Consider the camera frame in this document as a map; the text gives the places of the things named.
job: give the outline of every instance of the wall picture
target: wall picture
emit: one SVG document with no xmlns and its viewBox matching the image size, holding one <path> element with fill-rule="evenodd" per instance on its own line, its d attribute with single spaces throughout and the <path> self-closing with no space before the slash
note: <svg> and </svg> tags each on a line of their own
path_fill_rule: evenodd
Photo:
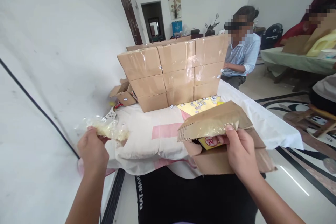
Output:
<svg viewBox="0 0 336 224">
<path fill-rule="evenodd" d="M 172 20 L 182 17 L 181 0 L 168 0 L 170 17 Z"/>
</svg>

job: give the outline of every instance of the red logo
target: red logo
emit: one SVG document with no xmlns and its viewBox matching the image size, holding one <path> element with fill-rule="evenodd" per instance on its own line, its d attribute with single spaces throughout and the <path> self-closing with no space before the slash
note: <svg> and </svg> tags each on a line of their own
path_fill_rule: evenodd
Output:
<svg viewBox="0 0 336 224">
<path fill-rule="evenodd" d="M 211 136 L 208 136 L 205 138 L 205 142 L 207 145 L 213 147 L 213 146 L 216 146 L 217 145 L 217 140 L 216 139 L 213 139 Z"/>
</svg>

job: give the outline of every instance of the wooden door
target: wooden door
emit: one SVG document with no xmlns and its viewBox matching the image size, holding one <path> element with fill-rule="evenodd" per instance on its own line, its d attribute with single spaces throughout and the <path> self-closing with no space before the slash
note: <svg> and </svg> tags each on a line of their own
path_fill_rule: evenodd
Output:
<svg viewBox="0 0 336 224">
<path fill-rule="evenodd" d="M 128 20 L 129 27 L 131 28 L 134 42 L 136 45 L 141 45 L 142 40 L 141 40 L 137 20 L 135 19 L 131 0 L 121 0 L 121 2 L 125 10 L 125 14 Z"/>
</svg>

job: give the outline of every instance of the yellow sticker sheet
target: yellow sticker sheet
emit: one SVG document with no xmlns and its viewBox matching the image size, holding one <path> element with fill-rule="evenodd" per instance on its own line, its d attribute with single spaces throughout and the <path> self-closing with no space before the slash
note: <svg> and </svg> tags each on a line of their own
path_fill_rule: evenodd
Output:
<svg viewBox="0 0 336 224">
<path fill-rule="evenodd" d="M 211 109 L 217 106 L 218 102 L 221 102 L 220 96 L 210 96 L 200 100 L 192 101 L 189 103 L 183 103 L 177 105 L 177 107 L 189 115 L 195 115 L 201 113 L 202 111 Z"/>
</svg>

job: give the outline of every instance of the light blue shirt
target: light blue shirt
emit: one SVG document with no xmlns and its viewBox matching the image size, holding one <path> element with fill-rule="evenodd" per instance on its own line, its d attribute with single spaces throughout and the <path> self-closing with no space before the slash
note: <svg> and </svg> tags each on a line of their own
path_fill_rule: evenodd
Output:
<svg viewBox="0 0 336 224">
<path fill-rule="evenodd" d="M 260 49 L 260 37 L 255 33 L 248 33 L 243 41 L 233 49 L 232 44 L 229 45 L 226 53 L 225 62 L 235 65 L 243 65 L 245 72 L 240 73 L 231 69 L 225 68 L 222 75 L 225 76 L 246 76 L 255 68 Z"/>
</svg>

